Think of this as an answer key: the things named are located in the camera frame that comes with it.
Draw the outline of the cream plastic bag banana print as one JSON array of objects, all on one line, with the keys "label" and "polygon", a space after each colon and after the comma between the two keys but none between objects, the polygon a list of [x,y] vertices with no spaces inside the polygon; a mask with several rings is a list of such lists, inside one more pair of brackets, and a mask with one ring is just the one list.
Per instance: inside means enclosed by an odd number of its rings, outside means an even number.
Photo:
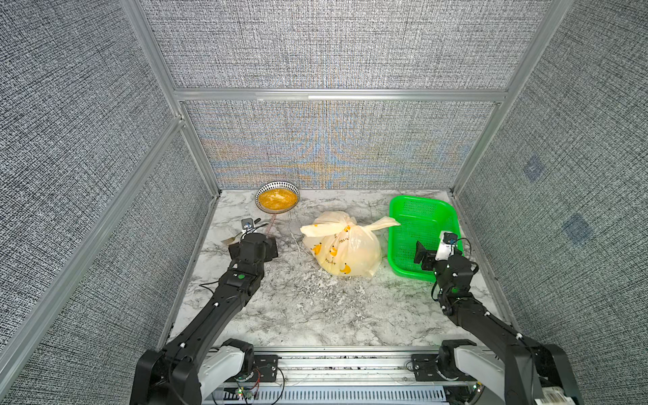
[{"label": "cream plastic bag banana print", "polygon": [[398,221],[388,216],[359,225],[345,212],[331,211],[301,227],[300,232],[305,248],[326,272],[340,277],[372,278],[382,261],[376,231],[398,226]]}]

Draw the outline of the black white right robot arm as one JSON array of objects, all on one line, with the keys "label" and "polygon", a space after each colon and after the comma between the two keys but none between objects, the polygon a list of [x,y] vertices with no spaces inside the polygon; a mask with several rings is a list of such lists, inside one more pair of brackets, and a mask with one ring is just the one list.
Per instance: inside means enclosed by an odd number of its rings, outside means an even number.
[{"label": "black white right robot arm", "polygon": [[506,404],[582,404],[566,352],[522,334],[472,294],[479,265],[464,256],[459,240],[444,234],[435,250],[421,242],[415,248],[414,263],[435,275],[433,301],[475,337],[443,341],[432,371],[446,381],[470,376]]}]

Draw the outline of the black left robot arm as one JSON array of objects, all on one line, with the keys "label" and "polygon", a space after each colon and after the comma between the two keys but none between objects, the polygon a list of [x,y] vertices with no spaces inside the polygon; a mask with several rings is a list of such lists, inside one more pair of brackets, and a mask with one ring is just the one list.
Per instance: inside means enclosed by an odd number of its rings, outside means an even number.
[{"label": "black left robot arm", "polygon": [[278,257],[277,241],[252,233],[229,247],[231,264],[211,299],[172,341],[138,360],[131,404],[201,404],[233,377],[254,371],[254,346],[228,339],[213,344],[258,291],[264,265]]}]

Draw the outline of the green plastic basket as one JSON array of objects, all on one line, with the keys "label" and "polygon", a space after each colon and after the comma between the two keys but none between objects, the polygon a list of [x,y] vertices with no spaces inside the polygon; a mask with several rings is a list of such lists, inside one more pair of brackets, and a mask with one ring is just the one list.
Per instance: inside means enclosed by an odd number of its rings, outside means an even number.
[{"label": "green plastic basket", "polygon": [[443,231],[461,236],[454,207],[438,199],[398,196],[390,202],[389,216],[399,223],[389,229],[387,244],[387,259],[393,272],[403,278],[435,282],[432,271],[424,271],[414,262],[416,244],[420,242],[426,249],[435,250]]}]

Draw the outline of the orange food in bowl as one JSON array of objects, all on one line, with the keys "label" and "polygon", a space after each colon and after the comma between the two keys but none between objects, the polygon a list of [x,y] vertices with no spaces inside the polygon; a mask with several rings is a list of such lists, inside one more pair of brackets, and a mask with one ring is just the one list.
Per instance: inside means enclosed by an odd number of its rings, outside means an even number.
[{"label": "orange food in bowl", "polygon": [[299,202],[299,197],[289,189],[276,188],[261,193],[258,202],[267,211],[285,211],[292,209]]}]

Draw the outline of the black white patterned bowl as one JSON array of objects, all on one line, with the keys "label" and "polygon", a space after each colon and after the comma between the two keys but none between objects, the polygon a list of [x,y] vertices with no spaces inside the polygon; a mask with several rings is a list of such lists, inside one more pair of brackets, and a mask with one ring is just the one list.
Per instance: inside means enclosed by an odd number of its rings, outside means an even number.
[{"label": "black white patterned bowl", "polygon": [[255,195],[255,204],[267,214],[283,214],[300,202],[300,190],[290,182],[275,181],[263,185]]}]

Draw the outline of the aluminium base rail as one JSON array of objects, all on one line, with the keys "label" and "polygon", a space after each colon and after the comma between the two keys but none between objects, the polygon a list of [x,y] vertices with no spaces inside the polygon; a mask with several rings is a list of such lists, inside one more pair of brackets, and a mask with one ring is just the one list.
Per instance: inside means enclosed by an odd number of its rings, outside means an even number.
[{"label": "aluminium base rail", "polygon": [[470,376],[436,373],[435,346],[260,346],[246,381],[229,380],[204,404],[500,404]]}]

